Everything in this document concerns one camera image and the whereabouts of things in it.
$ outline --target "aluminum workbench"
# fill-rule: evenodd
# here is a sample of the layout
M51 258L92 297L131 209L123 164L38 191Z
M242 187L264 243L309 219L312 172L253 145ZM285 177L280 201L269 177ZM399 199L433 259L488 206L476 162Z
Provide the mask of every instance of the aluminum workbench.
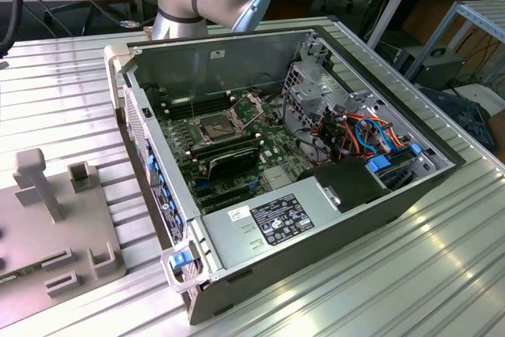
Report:
M313 18L260 28L314 24L415 110L466 166L387 227L191 327L159 264L103 66L104 46L144 35L18 43L10 67L0 71L0 185L13 184L13 153L22 148L40 146L48 174L84 159L97 165L128 273L0 335L504 335L505 167L342 24ZM354 76L344 66L334 70L344 80Z

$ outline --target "power supply unit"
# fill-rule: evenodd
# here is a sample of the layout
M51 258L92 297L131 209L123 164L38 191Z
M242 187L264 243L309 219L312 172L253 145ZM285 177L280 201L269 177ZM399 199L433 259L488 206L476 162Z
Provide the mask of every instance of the power supply unit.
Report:
M423 48L405 47L398 51L393 62L394 68L405 75ZM437 46L414 75L412 83L433 90L444 90L447 88L447 82L456 76L464 64L465 59L461 55L448 47Z

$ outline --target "sticker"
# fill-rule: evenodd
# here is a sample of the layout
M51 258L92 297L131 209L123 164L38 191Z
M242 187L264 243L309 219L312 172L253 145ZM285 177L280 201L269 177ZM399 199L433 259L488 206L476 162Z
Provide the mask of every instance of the sticker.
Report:
M250 208L248 205L244 205L243 207L235 208L231 211L228 211L228 215L230 216L231 221L238 221L251 215L249 209Z
M292 193L251 209L250 212L268 244L273 246L314 227L307 212Z
M211 59L224 58L225 51L211 51Z
M15 275L7 276L4 279L0 279L0 284L5 283L5 282L9 282L9 281L11 281L11 280L13 280L15 278L17 278Z
M161 185L157 185L156 187L151 187L152 195L155 198L155 202L159 208L161 208L161 215L163 217L163 222L170 233L172 239L178 243L182 241L182 231L184 226L181 223L181 216L179 218L179 223L176 218L175 204L173 207L170 206L170 203L173 203L172 200L168 200L164 193L164 188Z

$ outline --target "motherboard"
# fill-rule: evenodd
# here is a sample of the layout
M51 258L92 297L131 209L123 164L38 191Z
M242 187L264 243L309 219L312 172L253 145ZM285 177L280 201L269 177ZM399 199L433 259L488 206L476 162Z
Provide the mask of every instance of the motherboard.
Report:
M228 92L157 114L204 214L289 185L316 165L317 155L310 159L286 131L280 107L278 96Z

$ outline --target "metal shelf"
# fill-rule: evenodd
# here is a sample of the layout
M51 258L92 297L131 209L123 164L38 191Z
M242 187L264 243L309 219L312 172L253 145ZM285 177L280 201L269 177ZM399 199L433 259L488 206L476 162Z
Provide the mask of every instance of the metal shelf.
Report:
M487 2L456 2L451 9L449 9L449 12L447 12L429 41L426 43L423 51L417 56L412 66L406 72L405 78L407 80L411 81L413 79L414 74L417 73L425 59L432 52L433 47L435 47L436 43L443 36L447 28L451 26L457 16L463 16L470 23L486 31L501 43L505 43L505 2L498 0ZM505 57L493 66L488 75L486 75L484 83L489 81L503 65L505 65Z

